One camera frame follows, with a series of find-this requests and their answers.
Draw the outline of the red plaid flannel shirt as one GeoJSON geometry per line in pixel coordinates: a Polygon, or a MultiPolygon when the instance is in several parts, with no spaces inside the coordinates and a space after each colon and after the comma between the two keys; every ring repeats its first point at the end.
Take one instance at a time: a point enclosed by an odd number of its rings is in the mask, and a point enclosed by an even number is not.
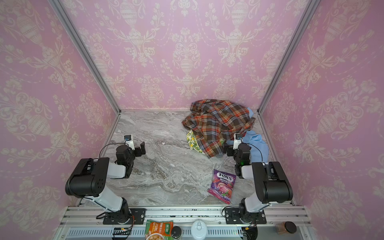
{"type": "Polygon", "coordinates": [[[191,104],[182,125],[193,131],[202,152],[212,158],[223,153],[225,141],[253,129],[256,118],[248,108],[226,100],[204,99],[191,104]]]}

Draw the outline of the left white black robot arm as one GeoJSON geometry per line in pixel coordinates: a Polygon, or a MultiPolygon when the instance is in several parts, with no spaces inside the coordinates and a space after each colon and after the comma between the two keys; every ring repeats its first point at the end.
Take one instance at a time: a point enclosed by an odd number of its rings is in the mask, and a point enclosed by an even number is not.
{"type": "Polygon", "coordinates": [[[81,159],[66,182],[68,196],[88,200],[103,209],[96,219],[104,225],[142,225],[146,209],[131,209],[125,198],[116,195],[107,185],[107,179],[128,179],[134,160],[146,154],[145,142],[135,147],[131,141],[116,148],[117,160],[108,157],[81,159]]]}

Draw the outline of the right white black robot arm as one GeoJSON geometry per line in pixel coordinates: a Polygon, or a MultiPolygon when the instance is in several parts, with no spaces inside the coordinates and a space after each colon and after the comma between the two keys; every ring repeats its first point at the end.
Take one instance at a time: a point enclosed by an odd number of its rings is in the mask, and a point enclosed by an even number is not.
{"type": "Polygon", "coordinates": [[[250,143],[224,144],[223,153],[235,160],[235,173],[241,179],[254,181],[253,193],[242,199],[238,218],[245,224],[265,224],[264,209],[273,203],[289,202],[293,199],[293,189],[279,162],[269,162],[263,151],[250,143]]]}

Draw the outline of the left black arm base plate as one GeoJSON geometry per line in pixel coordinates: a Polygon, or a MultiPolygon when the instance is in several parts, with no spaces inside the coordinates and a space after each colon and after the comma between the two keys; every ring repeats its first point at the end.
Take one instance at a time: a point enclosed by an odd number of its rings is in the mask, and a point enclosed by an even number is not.
{"type": "Polygon", "coordinates": [[[146,209],[133,208],[127,213],[104,213],[104,225],[142,225],[146,216],[146,209]]]}

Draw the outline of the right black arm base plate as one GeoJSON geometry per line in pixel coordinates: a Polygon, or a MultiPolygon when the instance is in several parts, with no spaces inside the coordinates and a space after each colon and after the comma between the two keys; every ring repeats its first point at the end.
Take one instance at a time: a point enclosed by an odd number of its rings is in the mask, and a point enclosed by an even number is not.
{"type": "Polygon", "coordinates": [[[226,224],[246,224],[246,225],[264,225],[267,223],[264,211],[258,213],[248,213],[239,208],[225,207],[222,210],[222,216],[226,219],[226,224]]]}

